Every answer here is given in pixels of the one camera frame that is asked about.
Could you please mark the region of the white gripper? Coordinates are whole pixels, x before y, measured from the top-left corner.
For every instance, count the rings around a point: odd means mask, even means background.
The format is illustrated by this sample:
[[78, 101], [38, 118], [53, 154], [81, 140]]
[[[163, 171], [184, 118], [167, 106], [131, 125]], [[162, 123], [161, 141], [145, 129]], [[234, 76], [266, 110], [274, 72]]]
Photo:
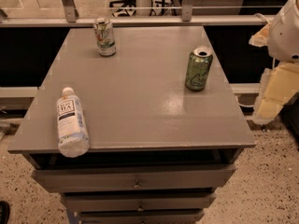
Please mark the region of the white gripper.
[[250, 38], [249, 44], [259, 48], [268, 45], [269, 55], [282, 61], [274, 69], [265, 68], [261, 77], [252, 120], [265, 125], [299, 92], [298, 0], [288, 0], [271, 24]]

